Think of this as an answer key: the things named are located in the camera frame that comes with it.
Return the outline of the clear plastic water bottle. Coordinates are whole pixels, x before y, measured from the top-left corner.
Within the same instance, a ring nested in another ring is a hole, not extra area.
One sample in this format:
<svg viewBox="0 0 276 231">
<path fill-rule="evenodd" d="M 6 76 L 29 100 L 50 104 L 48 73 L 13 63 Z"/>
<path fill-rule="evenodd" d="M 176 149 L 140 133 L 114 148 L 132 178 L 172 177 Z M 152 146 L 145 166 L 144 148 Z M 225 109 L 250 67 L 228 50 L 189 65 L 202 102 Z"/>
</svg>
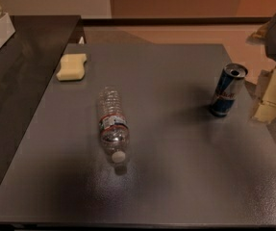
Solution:
<svg viewBox="0 0 276 231">
<path fill-rule="evenodd" d="M 97 114 L 100 142 L 114 164 L 126 160 L 129 128 L 122 109 L 121 96 L 115 87 L 104 87 L 99 92 Z"/>
</svg>

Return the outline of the yellow sponge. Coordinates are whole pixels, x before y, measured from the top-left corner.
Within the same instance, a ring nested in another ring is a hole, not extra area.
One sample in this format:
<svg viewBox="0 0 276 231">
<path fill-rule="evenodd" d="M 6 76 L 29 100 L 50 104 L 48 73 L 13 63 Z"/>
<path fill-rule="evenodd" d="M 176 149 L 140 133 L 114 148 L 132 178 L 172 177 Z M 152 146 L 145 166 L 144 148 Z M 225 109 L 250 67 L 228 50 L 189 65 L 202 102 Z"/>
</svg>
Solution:
<svg viewBox="0 0 276 231">
<path fill-rule="evenodd" d="M 56 74 L 59 81 L 79 81 L 85 76 L 84 63 L 86 54 L 64 54 L 61 57 L 61 68 Z"/>
</svg>

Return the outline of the blue silver energy drink can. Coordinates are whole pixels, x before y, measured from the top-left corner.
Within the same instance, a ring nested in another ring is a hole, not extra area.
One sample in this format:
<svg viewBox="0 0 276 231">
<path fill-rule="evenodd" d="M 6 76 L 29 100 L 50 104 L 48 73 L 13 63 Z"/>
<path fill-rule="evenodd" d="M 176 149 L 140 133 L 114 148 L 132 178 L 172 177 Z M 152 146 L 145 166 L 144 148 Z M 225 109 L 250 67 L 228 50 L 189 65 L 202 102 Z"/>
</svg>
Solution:
<svg viewBox="0 0 276 231">
<path fill-rule="evenodd" d="M 241 64 L 230 63 L 223 67 L 210 104 L 210 112 L 213 115 L 224 117 L 229 114 L 247 73 L 247 68 Z"/>
</svg>

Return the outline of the dark wooden side table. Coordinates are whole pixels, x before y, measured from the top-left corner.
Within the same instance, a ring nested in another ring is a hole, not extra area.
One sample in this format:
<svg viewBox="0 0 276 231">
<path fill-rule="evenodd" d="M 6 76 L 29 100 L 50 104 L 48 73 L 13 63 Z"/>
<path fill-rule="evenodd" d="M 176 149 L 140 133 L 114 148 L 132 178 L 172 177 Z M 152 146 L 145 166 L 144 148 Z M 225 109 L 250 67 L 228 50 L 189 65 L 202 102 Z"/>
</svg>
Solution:
<svg viewBox="0 0 276 231">
<path fill-rule="evenodd" d="M 0 184 L 64 49 L 84 34 L 79 15 L 13 15 L 0 49 Z"/>
</svg>

